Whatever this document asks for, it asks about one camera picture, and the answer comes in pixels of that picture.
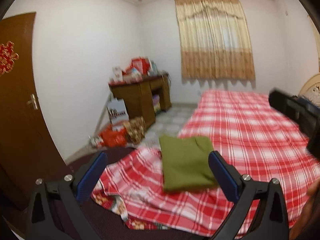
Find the person's right hand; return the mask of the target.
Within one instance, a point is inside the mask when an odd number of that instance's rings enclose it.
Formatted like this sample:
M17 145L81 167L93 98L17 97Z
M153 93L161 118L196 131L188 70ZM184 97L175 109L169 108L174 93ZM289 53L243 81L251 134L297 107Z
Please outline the person's right hand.
M306 195L308 200L303 206L302 213L298 217L297 221L290 230L289 239L296 239L298 235L305 228L307 222L309 221L312 214L312 206L315 201L316 193L319 189L319 179L314 181L308 188Z

